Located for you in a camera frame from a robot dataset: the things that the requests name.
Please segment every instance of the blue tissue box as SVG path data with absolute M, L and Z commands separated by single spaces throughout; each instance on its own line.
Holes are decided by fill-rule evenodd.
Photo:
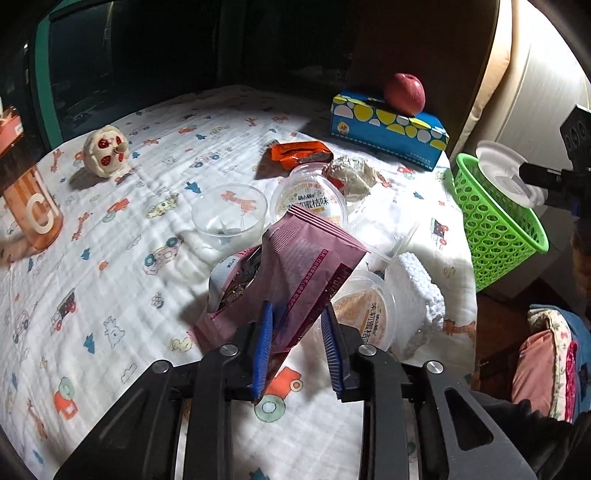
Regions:
M 449 142 L 449 135 L 433 115 L 397 115 L 383 100 L 342 92 L 330 108 L 330 134 L 376 148 L 432 171 Z

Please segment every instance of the bed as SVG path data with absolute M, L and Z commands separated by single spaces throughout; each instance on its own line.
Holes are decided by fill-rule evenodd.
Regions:
M 391 183 L 393 201 L 407 202 L 410 211 L 413 202 L 437 203 L 448 212 L 449 229 L 463 232 L 445 154 L 433 172 L 415 171 L 395 157 L 331 139 L 329 115 L 325 104 L 224 87 L 114 122 L 132 152 L 114 179 L 98 181 L 82 170 L 84 137 L 39 162 L 64 214 L 63 230 L 45 252 L 8 258 L 0 270 L 0 424 L 37 478 L 53 478 L 152 362 L 201 358 L 188 331 L 204 307 L 209 271 L 221 259 L 207 253 L 195 233 L 191 203 L 200 191 L 231 182 L 253 184 L 270 198 L 286 176 L 263 158 L 272 140 L 317 138 L 335 156 L 363 157 Z M 8 245 L 19 230 L 4 206 L 0 222 Z M 438 265 L 429 272 L 444 294 L 448 319 L 410 361 L 439 359 L 469 377 L 476 295 L 468 244 L 459 238 L 456 255 L 470 268 Z M 163 250 L 168 261 L 148 268 L 146 258 Z M 283 409 L 233 405 L 236 479 L 358 477 L 362 405 L 337 401 L 306 340 L 272 383 Z

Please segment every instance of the plastic bowl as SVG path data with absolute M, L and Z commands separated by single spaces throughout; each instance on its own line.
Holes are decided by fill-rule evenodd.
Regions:
M 271 197 L 271 221 L 281 219 L 292 205 L 299 205 L 341 228 L 348 224 L 345 199 L 322 175 L 303 172 L 287 177 Z
M 364 343 L 387 350 L 394 341 L 398 317 L 394 296 L 386 282 L 376 274 L 355 270 L 332 299 L 339 323 L 359 330 Z M 321 357 L 324 342 L 320 319 L 314 328 L 314 343 Z
M 239 183 L 203 192 L 191 213 L 204 241 L 227 255 L 260 243 L 266 215 L 263 192 Z

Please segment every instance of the orange bottle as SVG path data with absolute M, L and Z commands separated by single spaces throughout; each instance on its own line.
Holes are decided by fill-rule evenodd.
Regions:
M 57 238 L 63 215 L 29 153 L 17 109 L 0 119 L 0 192 L 29 243 L 43 251 Z

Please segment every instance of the food label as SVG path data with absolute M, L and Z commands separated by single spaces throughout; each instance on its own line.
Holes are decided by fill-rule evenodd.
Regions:
M 343 217 L 336 195 L 317 181 L 302 181 L 287 189 L 281 195 L 277 214 L 283 216 L 293 205 L 299 205 L 335 225 L 340 225 Z
M 333 300 L 339 323 L 357 328 L 364 343 L 381 345 L 386 332 L 386 312 L 382 297 L 375 290 L 352 293 Z

